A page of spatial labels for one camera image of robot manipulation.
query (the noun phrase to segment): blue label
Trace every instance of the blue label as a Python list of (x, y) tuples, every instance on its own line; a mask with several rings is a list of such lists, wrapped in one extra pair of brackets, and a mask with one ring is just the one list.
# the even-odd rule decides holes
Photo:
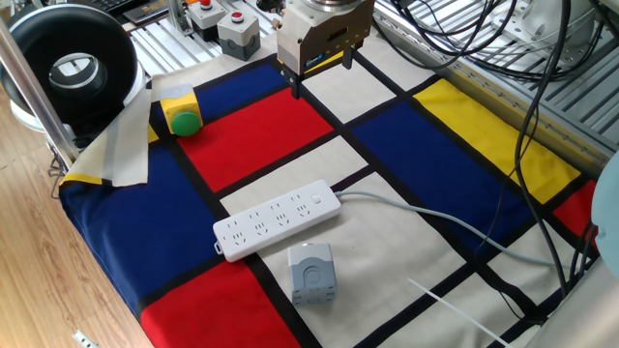
[(320, 53), (315, 58), (309, 59), (306, 62), (306, 69), (309, 69), (309, 68), (315, 66), (316, 64), (320, 63), (320, 61), (322, 61), (324, 58), (325, 58), (325, 54), (324, 53)]

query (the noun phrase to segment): red square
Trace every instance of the red square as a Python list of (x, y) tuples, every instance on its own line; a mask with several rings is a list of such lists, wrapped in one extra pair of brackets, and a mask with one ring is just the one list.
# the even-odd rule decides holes
[(595, 189), (596, 183), (589, 181), (554, 211), (554, 215), (577, 236), (582, 234), (584, 226), (591, 218), (591, 202)]
[(217, 192), (331, 130), (306, 101), (295, 100), (286, 89), (178, 142)]
[(299, 347), (247, 265), (223, 262), (147, 306), (157, 348)]

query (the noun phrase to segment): gray box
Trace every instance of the gray box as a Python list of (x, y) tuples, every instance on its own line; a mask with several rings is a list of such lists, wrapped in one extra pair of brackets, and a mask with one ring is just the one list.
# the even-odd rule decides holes
[(247, 61), (260, 48), (260, 24), (253, 14), (243, 14), (243, 21), (232, 20), (230, 12), (217, 23), (221, 52), (242, 61)]
[(330, 245), (291, 246), (288, 266), (292, 276), (292, 304), (330, 304), (338, 284)]

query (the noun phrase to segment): power outlet socket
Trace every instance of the power outlet socket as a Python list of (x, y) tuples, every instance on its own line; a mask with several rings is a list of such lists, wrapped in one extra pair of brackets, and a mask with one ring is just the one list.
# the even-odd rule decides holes
[(213, 225), (215, 249), (234, 262), (341, 211), (324, 180), (297, 188)]

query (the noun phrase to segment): black cable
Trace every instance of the black cable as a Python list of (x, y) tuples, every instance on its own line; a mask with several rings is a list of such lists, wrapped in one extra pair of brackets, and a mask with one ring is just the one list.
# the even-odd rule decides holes
[[(380, 28), (380, 26), (378, 25), (378, 23), (376, 22), (376, 19), (374, 19), (374, 17), (372, 17), (371, 19), (372, 25), (374, 26), (374, 28), (376, 28), (376, 31), (378, 32), (378, 34), (380, 34), (380, 36), (387, 42), (387, 44), (400, 56), (402, 57), (405, 61), (407, 61), (408, 63), (414, 65), (417, 68), (420, 69), (425, 69), (425, 70), (431, 70), (431, 71), (438, 71), (441, 69), (445, 69), (447, 67), (449, 67), (450, 65), (452, 65), (460, 56), (460, 55), (456, 55), (455, 57), (453, 57), (452, 59), (450, 59), (448, 62), (438, 65), (438, 66), (434, 66), (434, 67), (429, 67), (429, 66), (425, 66), (423, 64), (417, 63), (414, 60), (408, 58), (404, 53), (402, 53), (402, 51), (399, 50), (399, 48), (397, 48), (394, 43), (391, 42), (391, 40), (389, 40), (389, 38), (387, 38), (387, 36), (385, 35), (385, 33), (383, 32), (383, 30)], [(475, 28), (475, 32), (473, 33), (473, 35), (471, 36), (471, 38), (469, 39), (469, 41), (466, 43), (466, 45), (464, 46), (464, 49), (468, 48), (468, 46), (470, 44), (473, 43), (473, 40), (475, 40), (475, 36), (477, 35), (477, 33), (479, 33), (481, 29), (481, 25), (478, 25)]]
[(584, 240), (585, 240), (585, 236), (587, 235), (587, 233), (589, 233), (590, 229), (591, 229), (591, 219), (589, 219), (589, 221), (587, 221), (587, 224), (584, 226), (584, 230), (582, 231), (582, 234), (580, 235), (580, 237), (578, 237), (578, 243), (576, 243), (576, 248), (574, 249), (574, 256), (572, 256), (572, 265), (570, 265), (570, 273), (569, 273), (570, 281), (568, 281), (569, 291), (572, 291), (576, 283), (579, 281), (579, 279), (576, 276), (576, 264), (578, 263), (578, 256), (580, 254), (580, 248), (582, 247), (582, 244), (584, 243)]
[(610, 31), (610, 34), (612, 34), (615, 40), (619, 40), (619, 30), (617, 30), (617, 27), (615, 27), (615, 25), (610, 20), (608, 13), (604, 11), (604, 9), (602, 8), (602, 6), (600, 6), (598, 1), (589, 0), (589, 2), (591, 3), (591, 6), (593, 6), (593, 8), (596, 9), (596, 12), (598, 13), (598, 15), (600, 15), (600, 17), (602, 18), (602, 22), (606, 24), (606, 27)]
[[(556, 72), (552, 76), (552, 79), (551, 79), (552, 81), (565, 77), (569, 73), (576, 71), (578, 68), (582, 67), (582, 65), (584, 65), (584, 63), (587, 60), (589, 60), (589, 58), (591, 58), (591, 55), (595, 51), (595, 48), (598, 45), (598, 42), (600, 41), (600, 35), (602, 33), (603, 28), (604, 28), (604, 23), (601, 22), (598, 25), (598, 28), (596, 29), (592, 42), (589, 44), (589, 47), (587, 48), (587, 51), (582, 56), (582, 58), (580, 58), (580, 60), (578, 60), (578, 62), (574, 64), (572, 67), (570, 67), (569, 69), (561, 71), (561, 72)], [(529, 82), (539, 82), (541, 77), (544, 75), (542, 72), (519, 72), (519, 71), (507, 69), (504, 67), (500, 67), (500, 66), (491, 64), (489, 62), (485, 62), (483, 60), (476, 60), (475, 65), (485, 70), (491, 71), (493, 73), (501, 73), (501, 74), (504, 74), (512, 78), (527, 80)]]
[[(486, 12), (486, 6), (487, 6), (487, 1), (484, 4), (484, 7), (482, 8), (482, 13), (480, 14), (480, 17), (477, 20), (474, 20), (473, 22), (469, 23), (467, 26), (465, 26), (464, 28), (458, 29), (456, 31), (453, 32), (445, 32), (445, 30), (443, 29), (443, 27), (441, 26), (440, 21), (438, 20), (438, 18), (436, 17), (436, 14), (434, 13), (434, 9), (432, 8), (432, 6), (430, 6), (426, 1), (424, 0), (417, 0), (419, 2), (421, 2), (422, 4), (426, 5), (426, 7), (429, 9), (429, 12), (432, 14), (432, 16), (434, 17), (434, 21), (436, 22), (436, 24), (438, 25), (438, 28), (441, 30), (440, 33), (439, 32), (435, 32), (426, 28), (422, 28), (422, 30), (424, 30), (424, 32), (426, 34), (432, 35), (432, 36), (437, 36), (437, 37), (450, 37), (450, 36), (454, 36), (457, 34), (462, 34), (468, 30), (470, 30), (471, 28), (473, 28), (474, 26), (477, 25), (477, 23), (479, 23), (479, 21), (482, 18), (482, 15)], [(500, 1), (496, 1), (493, 2), (490, 5), (490, 11), (492, 12), (492, 10), (494, 10), (498, 4), (500, 3)]]
[[(545, 71), (544, 77), (542, 78), (540, 82), (540, 86), (538, 87), (538, 92), (536, 93), (534, 99), (531, 101), (529, 110), (527, 111), (524, 121), (522, 122), (522, 127), (520, 128), (520, 133), (518, 135), (518, 139), (516, 142), (516, 151), (515, 151), (515, 156), (514, 156), (515, 163), (519, 163), (520, 161), (520, 154), (522, 152), (521, 151), (522, 143), (524, 141), (524, 136), (526, 135), (526, 130), (528, 128), (529, 123), (531, 122), (531, 118), (533, 117), (535, 110), (539, 107), (540, 100), (542, 99), (542, 95), (544, 94), (544, 91), (546, 87), (548, 86), (548, 83), (550, 83), (550, 79), (552, 78), (552, 75), (554, 74), (554, 71), (557, 68), (559, 59), (561, 58), (561, 52), (563, 51), (565, 39), (568, 34), (568, 25), (570, 24), (570, 13), (572, 10), (572, 7), (571, 7), (572, 4), (570, 0), (563, 0), (562, 4), (563, 5), (561, 7), (561, 24), (559, 26), (560, 29), (559, 29), (557, 44), (554, 46), (552, 50), (550, 59), (548, 59), (547, 71)], [(522, 174), (522, 169), (520, 166), (516, 166), (516, 175), (518, 177), (518, 182), (520, 183), (520, 188), (522, 189), (522, 194), (524, 195), (524, 200), (529, 206), (529, 209), (531, 210), (531, 213), (533, 214), (533, 217), (535, 218), (536, 222), (538, 222), (538, 224), (540, 225), (540, 228), (542, 229), (542, 234), (544, 235), (545, 241), (548, 244), (548, 248), (550, 249), (552, 260), (556, 266), (557, 274), (559, 275), (559, 282), (561, 284), (561, 294), (563, 298), (565, 298), (567, 295), (567, 284), (566, 284), (565, 275), (563, 273), (563, 268), (561, 266), (561, 260), (559, 259), (559, 255), (554, 246), (554, 242), (550, 238), (550, 234), (548, 233), (548, 230), (545, 228), (544, 221), (540, 218), (540, 215), (538, 214), (536, 207), (533, 204), (531, 194), (529, 192), (528, 187), (526, 186), (526, 182), (524, 181), (524, 175)]]
[[(533, 140), (533, 135), (535, 134), (535, 131), (537, 130), (538, 122), (540, 120), (539, 113), (537, 114), (537, 116), (538, 117), (535, 119), (535, 124), (533, 125), (533, 129), (531, 130), (531, 135), (529, 137), (529, 140), (527, 141), (526, 145), (524, 146), (524, 149), (522, 149), (522, 157), (520, 158), (520, 160), (522, 160), (524, 158), (524, 154), (528, 150), (529, 145), (531, 144), (531, 141)], [(490, 228), (488, 229), (488, 231), (486, 233), (486, 237), (484, 238), (484, 240), (477, 246), (477, 248), (475, 249), (475, 252), (473, 252), (473, 259), (474, 259), (475, 263), (479, 264), (478, 254), (479, 254), (480, 250), (482, 249), (482, 247), (486, 244), (487, 240), (490, 238), (490, 235), (492, 234), (492, 231), (494, 230), (494, 226), (496, 225), (496, 221), (498, 220), (499, 214), (501, 212), (501, 206), (503, 204), (503, 194), (505, 193), (505, 188), (507, 186), (507, 183), (511, 180), (510, 178), (512, 177), (512, 175), (514, 175), (515, 172), (516, 172), (516, 167), (514, 169), (512, 169), (510, 174), (508, 174), (507, 178), (505, 178), (505, 180), (503, 181), (503, 185), (501, 185), (501, 192), (499, 194), (499, 202), (498, 202), (497, 207), (496, 207), (496, 212), (494, 213), (494, 218), (492, 219), (492, 224), (490, 225)], [(505, 302), (507, 307), (510, 309), (512, 314), (518, 320), (522, 320), (523, 322), (530, 323), (530, 324), (533, 324), (533, 325), (542, 325), (544, 323), (543, 321), (540, 321), (540, 320), (526, 320), (523, 317), (520, 317), (516, 313), (516, 311), (512, 308), (512, 305), (507, 301), (507, 299), (505, 298), (505, 295), (503, 294), (503, 292), (501, 290), (499, 290), (498, 288), (495, 288), (494, 286), (492, 286), (492, 284), (488, 284), (488, 285), (490, 285), (490, 287), (492, 287), (494, 290), (496, 290), (499, 293), (499, 295), (501, 295), (501, 298), (503, 298), (503, 301)]]
[[(400, 11), (400, 14), (402, 13), (402, 11), (405, 13), (404, 18), (406, 18), (409, 22), (411, 22), (411, 24), (413, 26), (415, 26), (418, 30), (419, 29), (419, 25), (417, 25), (417, 23), (415, 22), (415, 19), (413, 18), (412, 14), (408, 11), (408, 9), (406, 8), (402, 8), (399, 3), (398, 0), (392, 0), (392, 3), (394, 5), (394, 7), (396, 9), (398, 9)], [(387, 44), (389, 44), (389, 46), (391, 48), (393, 48), (400, 57), (404, 58), (404, 60), (406, 60), (408, 63), (414, 65), (417, 68), (420, 69), (425, 69), (425, 70), (432, 70), (432, 71), (437, 71), (437, 70), (441, 70), (444, 68), (449, 67), (450, 65), (452, 65), (459, 57), (461, 57), (464, 52), (466, 51), (466, 49), (473, 43), (473, 41), (475, 40), (475, 37), (477, 36), (477, 34), (480, 32), (480, 30), (482, 29), (482, 26), (484, 24), (484, 19), (486, 18), (487, 14), (483, 14), (483, 18), (479, 21), (479, 23), (477, 23), (477, 25), (475, 26), (475, 30), (473, 31), (473, 34), (471, 34), (471, 37), (469, 38), (469, 40), (466, 42), (466, 44), (464, 45), (464, 47), (462, 48), (462, 50), (457, 53), (456, 55), (454, 55), (454, 57), (452, 59), (450, 59), (449, 61), (447, 61), (444, 64), (438, 65), (438, 66), (434, 66), (434, 67), (429, 67), (429, 66), (425, 66), (423, 64), (417, 63), (414, 60), (406, 57), (405, 54), (403, 54), (385, 35), (385, 33), (383, 33), (382, 29), (378, 26), (378, 23), (376, 23), (376, 20), (374, 19), (374, 17), (372, 17), (372, 24), (376, 27), (376, 30), (378, 31), (378, 34), (380, 34), (381, 37), (383, 37), (383, 39), (385, 39), (385, 41), (387, 42)], [(427, 38), (427, 35), (424, 34), (423, 32), (420, 31), (420, 34), (422, 35), (422, 37)]]
[[(539, 111), (538, 111), (537, 117), (535, 119), (535, 124), (533, 124), (533, 129), (531, 130), (531, 135), (529, 136), (529, 140), (527, 141), (526, 145), (524, 146), (524, 149), (522, 149), (522, 156), (520, 157), (520, 161), (522, 161), (522, 159), (524, 158), (524, 154), (528, 150), (529, 145), (531, 144), (531, 141), (533, 140), (533, 135), (535, 134), (535, 131), (537, 130), (539, 121), (540, 121), (540, 115), (539, 115)], [(488, 229), (488, 231), (486, 233), (486, 237), (484, 238), (482, 243), (477, 246), (477, 248), (475, 249), (475, 252), (473, 253), (473, 257), (476, 258), (476, 259), (477, 259), (477, 255), (479, 254), (479, 251), (482, 249), (484, 244), (490, 238), (490, 235), (492, 234), (492, 231), (494, 230), (494, 226), (496, 225), (496, 221), (499, 219), (499, 214), (501, 212), (501, 205), (503, 204), (503, 193), (505, 193), (505, 188), (507, 186), (507, 183), (511, 180), (510, 178), (516, 172), (516, 166), (520, 166), (520, 161), (514, 166), (514, 168), (510, 172), (510, 174), (507, 175), (507, 178), (505, 178), (505, 180), (503, 180), (503, 184), (501, 185), (501, 192), (499, 193), (499, 201), (498, 201), (498, 204), (496, 206), (496, 211), (494, 212), (494, 217), (492, 218), (492, 223), (490, 224), (490, 228)]]
[(472, 40), (471, 39), (475, 39), (475, 37), (477, 36), (479, 30), (482, 28), (482, 26), (484, 25), (484, 21), (486, 20), (486, 17), (490, 14), (491, 11), (491, 7), (486, 7), (485, 6), (485, 12), (481, 15), (480, 17), (480, 21), (477, 23), (476, 25), (476, 32), (474, 32), (471, 35), (471, 38), (469, 39), (468, 44), (463, 47), (460, 51), (451, 51), (451, 50), (447, 50), (443, 47), (441, 47), (440, 45), (436, 44), (425, 32), (425, 29), (422, 28), (417, 21), (415, 20), (415, 18), (413, 17), (413, 15), (410, 13), (410, 11), (408, 11), (408, 8), (403, 8), (399, 5), (399, 0), (391, 0), (392, 4), (394, 5), (394, 7), (400, 12), (401, 15), (403, 15), (403, 17), (406, 19), (406, 21), (408, 21), (415, 29), (417, 29), (417, 31), (419, 32), (419, 35), (421, 35), (421, 37), (430, 45), (432, 46), (434, 49), (436, 49), (437, 51), (445, 54), (445, 55), (451, 55), (451, 56), (468, 56), (471, 55), (473, 53), (477, 53), (479, 51), (481, 51), (482, 49), (488, 47), (490, 44), (492, 44), (499, 36), (501, 36), (501, 34), (503, 33), (503, 30), (505, 29), (505, 27), (507, 26), (507, 24), (509, 23), (510, 18), (512, 18), (512, 15), (514, 14), (514, 11), (516, 10), (516, 0), (512, 0), (512, 5), (510, 6), (510, 9), (507, 11), (507, 14), (505, 15), (505, 19), (503, 20), (503, 22), (501, 23), (501, 25), (496, 29), (496, 31), (494, 32), (494, 34), (488, 38), (485, 42), (480, 43), (479, 45), (477, 45), (477, 47), (471, 49), (471, 50), (466, 50), (468, 49), (469, 45), (472, 44)]
[(578, 270), (578, 280), (581, 280), (584, 276), (584, 267), (587, 264), (587, 257), (589, 253), (589, 247), (593, 242), (593, 237), (598, 233), (598, 226), (594, 226), (589, 237), (587, 237), (587, 243), (584, 244), (584, 250), (582, 251), (582, 259), (580, 260), (580, 270)]

